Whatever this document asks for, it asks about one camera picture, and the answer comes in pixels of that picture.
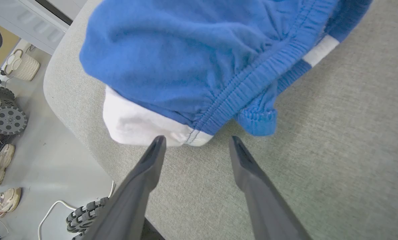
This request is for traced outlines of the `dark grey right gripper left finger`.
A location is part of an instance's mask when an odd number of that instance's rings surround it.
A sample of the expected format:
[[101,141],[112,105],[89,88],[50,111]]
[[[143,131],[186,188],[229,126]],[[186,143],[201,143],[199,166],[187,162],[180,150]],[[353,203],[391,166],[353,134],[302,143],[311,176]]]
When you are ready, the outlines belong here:
[[86,231],[83,240],[143,240],[150,193],[157,187],[166,138],[157,136]]

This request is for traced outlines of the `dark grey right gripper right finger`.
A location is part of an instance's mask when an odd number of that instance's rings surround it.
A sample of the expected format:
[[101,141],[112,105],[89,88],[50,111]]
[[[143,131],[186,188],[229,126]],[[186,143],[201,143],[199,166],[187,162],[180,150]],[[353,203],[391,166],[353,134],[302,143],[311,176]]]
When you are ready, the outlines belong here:
[[235,182],[246,197],[255,239],[312,240],[239,137],[230,139],[229,152]]

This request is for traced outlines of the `blue shorts with white stripe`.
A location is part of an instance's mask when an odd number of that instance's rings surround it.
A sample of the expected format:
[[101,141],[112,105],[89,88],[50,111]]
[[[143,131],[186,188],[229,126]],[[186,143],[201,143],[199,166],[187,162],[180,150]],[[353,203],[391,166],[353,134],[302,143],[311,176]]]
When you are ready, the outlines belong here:
[[103,0],[80,50],[106,86],[118,143],[202,146],[230,120],[276,131],[276,97],[357,26],[372,0]]

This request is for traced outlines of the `grey fabric sofa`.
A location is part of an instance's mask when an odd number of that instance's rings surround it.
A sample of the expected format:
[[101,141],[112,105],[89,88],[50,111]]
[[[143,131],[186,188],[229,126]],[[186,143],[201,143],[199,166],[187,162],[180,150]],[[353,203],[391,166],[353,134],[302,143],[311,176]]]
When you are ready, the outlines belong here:
[[[121,184],[147,145],[111,138],[106,86],[79,55],[88,0],[47,67],[56,116]],[[166,240],[254,240],[229,156],[241,138],[313,240],[398,240],[398,0],[372,0],[347,38],[280,93],[276,131],[253,136],[228,121],[202,146],[169,146],[146,218]]]

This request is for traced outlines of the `black roller wheel grey hub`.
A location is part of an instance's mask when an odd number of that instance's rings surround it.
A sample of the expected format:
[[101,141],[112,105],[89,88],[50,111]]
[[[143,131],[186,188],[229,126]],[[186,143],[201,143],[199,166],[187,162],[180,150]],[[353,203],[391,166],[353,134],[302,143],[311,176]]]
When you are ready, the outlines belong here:
[[0,106],[1,135],[18,135],[25,130],[27,124],[28,118],[20,108],[10,105]]

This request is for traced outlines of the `white woven laundry basket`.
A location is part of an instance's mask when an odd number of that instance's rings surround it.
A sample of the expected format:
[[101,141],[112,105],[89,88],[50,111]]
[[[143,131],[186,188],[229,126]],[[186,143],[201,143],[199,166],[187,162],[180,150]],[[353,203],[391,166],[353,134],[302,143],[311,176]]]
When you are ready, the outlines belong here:
[[22,49],[16,49],[6,59],[3,72],[8,77],[31,81],[40,68],[40,63]]

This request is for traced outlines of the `white appliance housing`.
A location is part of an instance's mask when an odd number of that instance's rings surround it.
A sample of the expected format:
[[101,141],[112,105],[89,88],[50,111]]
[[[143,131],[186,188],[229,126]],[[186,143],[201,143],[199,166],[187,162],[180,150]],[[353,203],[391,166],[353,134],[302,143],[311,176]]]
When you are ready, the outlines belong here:
[[0,26],[53,55],[88,0],[0,0]]

